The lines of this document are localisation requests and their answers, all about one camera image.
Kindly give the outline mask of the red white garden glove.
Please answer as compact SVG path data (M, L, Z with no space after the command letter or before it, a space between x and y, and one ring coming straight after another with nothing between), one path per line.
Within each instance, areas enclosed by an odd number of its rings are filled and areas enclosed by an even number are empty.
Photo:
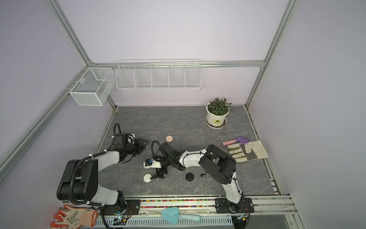
M52 229L79 229L82 226L93 227L95 225L98 217L97 211L73 208L67 204L64 205L64 208L54 215L54 222L51 223Z

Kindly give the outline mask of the teal garden trowel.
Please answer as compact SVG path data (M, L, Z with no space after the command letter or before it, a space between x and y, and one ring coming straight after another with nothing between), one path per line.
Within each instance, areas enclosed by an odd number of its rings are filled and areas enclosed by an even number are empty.
M178 207L163 209L161 217L171 224L177 224L179 219L186 219L194 222L201 221L201 217L199 215L180 214Z

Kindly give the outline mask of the small white mesh basket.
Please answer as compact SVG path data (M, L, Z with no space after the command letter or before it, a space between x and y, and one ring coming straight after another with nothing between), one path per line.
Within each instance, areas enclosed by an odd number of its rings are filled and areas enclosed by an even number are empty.
M103 106L116 83L112 68L90 67L71 88L79 106Z

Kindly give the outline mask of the purple pink garden scoop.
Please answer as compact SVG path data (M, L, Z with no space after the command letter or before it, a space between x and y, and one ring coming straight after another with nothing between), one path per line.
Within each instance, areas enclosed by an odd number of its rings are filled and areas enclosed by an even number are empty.
M228 141L223 142L222 145L223 146L228 146L228 145L235 144L235 143L247 144L249 142L250 142L250 140L247 137L238 136L236 139L228 140Z

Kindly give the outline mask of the pink earbud charging case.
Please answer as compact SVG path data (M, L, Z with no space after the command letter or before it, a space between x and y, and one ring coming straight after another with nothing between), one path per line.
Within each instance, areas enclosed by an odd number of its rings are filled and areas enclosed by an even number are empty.
M173 141L173 137L171 135L168 135L166 138L165 138L166 142L168 143L171 143Z

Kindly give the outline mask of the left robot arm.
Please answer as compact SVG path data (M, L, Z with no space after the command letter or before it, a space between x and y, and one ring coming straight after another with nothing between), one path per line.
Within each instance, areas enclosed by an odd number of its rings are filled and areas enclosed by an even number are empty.
M123 133L119 123L114 124L112 142L106 150L67 163L56 192L57 199L69 201L73 205L125 209L123 193L101 186L99 171L118 163L129 162L140 155L148 144L149 141L137 138L135 134Z

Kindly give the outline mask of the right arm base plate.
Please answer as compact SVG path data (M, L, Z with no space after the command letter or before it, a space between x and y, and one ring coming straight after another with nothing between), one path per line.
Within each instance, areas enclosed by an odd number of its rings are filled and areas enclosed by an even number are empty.
M254 204L251 198L241 197L237 204L226 198L215 199L216 212L219 214L254 213Z

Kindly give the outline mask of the potted green plant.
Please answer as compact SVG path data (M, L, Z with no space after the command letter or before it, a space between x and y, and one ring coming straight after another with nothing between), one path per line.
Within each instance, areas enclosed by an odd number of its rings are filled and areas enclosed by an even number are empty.
M212 129L221 129L227 124L227 116L230 112L232 104L225 97L215 98L206 105L206 123Z

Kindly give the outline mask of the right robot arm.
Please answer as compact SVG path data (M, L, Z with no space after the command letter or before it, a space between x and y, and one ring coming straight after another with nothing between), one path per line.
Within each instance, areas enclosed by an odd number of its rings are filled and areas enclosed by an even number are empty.
M185 171L190 167L201 167L215 181L222 184L226 196L215 199L217 213L254 213L251 198L244 196L236 178L236 161L232 156L215 145L209 145L203 150L194 152L177 151L168 143L151 143L152 157L145 160L144 168L154 168L154 175L145 174L144 182L162 178L168 174L168 168L173 167Z

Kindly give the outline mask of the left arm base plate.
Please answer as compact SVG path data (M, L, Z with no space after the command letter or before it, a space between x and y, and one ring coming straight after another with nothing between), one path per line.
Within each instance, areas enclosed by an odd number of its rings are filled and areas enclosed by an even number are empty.
M141 206L140 199L125 200L124 207L121 206L103 206L102 212L105 216L120 216L120 215L138 215Z

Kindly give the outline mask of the beige grey work glove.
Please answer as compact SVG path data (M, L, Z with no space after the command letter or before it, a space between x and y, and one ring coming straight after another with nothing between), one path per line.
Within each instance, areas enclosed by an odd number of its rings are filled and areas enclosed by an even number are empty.
M236 162L269 158L269 154L264 148L262 141L253 141L246 144L231 144L228 145L227 148L228 153Z

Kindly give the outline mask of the black earbud charging case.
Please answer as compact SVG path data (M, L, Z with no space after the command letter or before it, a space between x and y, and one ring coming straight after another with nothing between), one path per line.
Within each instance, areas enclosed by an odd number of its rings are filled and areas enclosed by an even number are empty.
M187 181L193 181L193 179L194 179L194 174L193 174L193 173L191 173L191 172L187 173L187 174L186 174L186 176L185 176L185 179L186 179Z

